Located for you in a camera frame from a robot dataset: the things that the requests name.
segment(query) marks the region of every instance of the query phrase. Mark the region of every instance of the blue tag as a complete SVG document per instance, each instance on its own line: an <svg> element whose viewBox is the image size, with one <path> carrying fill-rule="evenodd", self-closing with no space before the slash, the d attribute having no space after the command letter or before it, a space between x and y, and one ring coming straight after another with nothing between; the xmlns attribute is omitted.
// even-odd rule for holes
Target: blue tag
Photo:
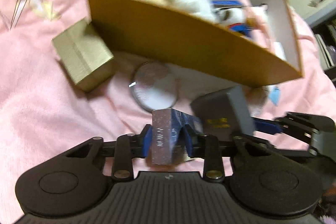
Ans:
<svg viewBox="0 0 336 224"><path fill-rule="evenodd" d="M271 102L278 106L279 99L280 99L280 89L276 86L271 93L269 94L268 98L271 100Z"/></svg>

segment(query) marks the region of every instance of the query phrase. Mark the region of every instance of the metal bolt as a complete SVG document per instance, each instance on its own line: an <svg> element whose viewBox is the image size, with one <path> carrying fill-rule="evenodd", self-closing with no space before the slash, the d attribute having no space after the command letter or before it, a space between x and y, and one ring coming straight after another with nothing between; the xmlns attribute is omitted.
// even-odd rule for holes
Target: metal bolt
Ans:
<svg viewBox="0 0 336 224"><path fill-rule="evenodd" d="M131 175L127 170L118 170L114 173L114 176L118 179L126 179Z"/></svg>
<svg viewBox="0 0 336 224"><path fill-rule="evenodd" d="M317 156L317 152L314 149L309 149L309 153L314 156Z"/></svg>
<svg viewBox="0 0 336 224"><path fill-rule="evenodd" d="M223 173L217 170L208 171L205 174L210 179L220 179L223 176Z"/></svg>

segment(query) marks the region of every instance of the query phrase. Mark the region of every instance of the pink bedsheet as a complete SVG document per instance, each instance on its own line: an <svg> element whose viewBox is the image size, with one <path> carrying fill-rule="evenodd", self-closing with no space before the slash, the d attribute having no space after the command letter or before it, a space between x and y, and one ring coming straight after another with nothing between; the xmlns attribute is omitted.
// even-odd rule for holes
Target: pink bedsheet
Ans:
<svg viewBox="0 0 336 224"><path fill-rule="evenodd" d="M146 61L143 57L115 52L118 72L89 95L71 85L51 39L85 16L86 0L0 0L2 224L12 223L22 215L14 187L24 171L93 136L115 140L125 133L139 133L151 123L151 115L138 107L128 89L132 72ZM293 16L302 38L305 78L281 84L279 106L268 101L260 117L272 119L286 111L296 111L336 120L335 88L320 68L312 32L300 17ZM190 113L189 102L197 95L230 85L196 71L171 68L180 81L180 100L175 106L178 110ZM281 148L305 148L305 144L286 135L269 139ZM225 166L229 174L227 159ZM172 167L198 171L202 168L200 159ZM134 160L134 169L136 174L139 170L162 168Z"/></svg>

